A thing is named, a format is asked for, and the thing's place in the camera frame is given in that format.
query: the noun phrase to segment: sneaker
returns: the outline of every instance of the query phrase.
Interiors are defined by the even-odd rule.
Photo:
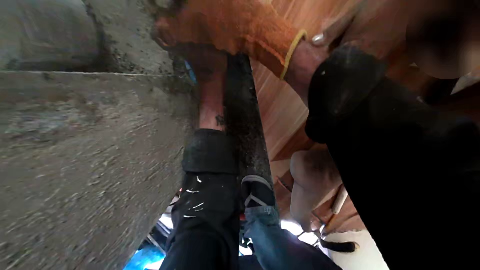
[[[242,196],[245,208],[257,206],[275,206],[275,194],[265,178],[258,175],[247,175],[241,181]]]

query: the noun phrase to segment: hand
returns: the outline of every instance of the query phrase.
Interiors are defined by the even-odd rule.
[[[318,66],[327,58],[327,46],[314,47],[307,41],[301,41],[293,51],[285,80],[307,107],[310,81]]]

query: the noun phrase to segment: concrete surface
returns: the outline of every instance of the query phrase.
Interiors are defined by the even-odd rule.
[[[99,53],[94,21],[82,0],[4,0],[0,69],[67,70]]]
[[[197,119],[171,76],[0,72],[0,269],[122,269]]]
[[[173,74],[175,58],[151,37],[155,23],[149,0],[83,0],[102,41],[101,57],[86,72]]]

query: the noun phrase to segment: black fabric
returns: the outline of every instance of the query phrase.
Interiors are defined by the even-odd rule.
[[[211,129],[195,132],[185,148],[186,175],[161,269],[238,269],[240,182],[232,149],[223,132]]]
[[[182,166],[186,172],[238,173],[233,158],[232,139],[214,129],[199,129],[183,152]]]
[[[359,54],[340,48],[317,69],[307,135],[327,143],[391,270],[475,267],[480,234],[469,231],[480,195],[478,127],[379,77],[384,66]],[[328,76],[334,72],[346,78]]]

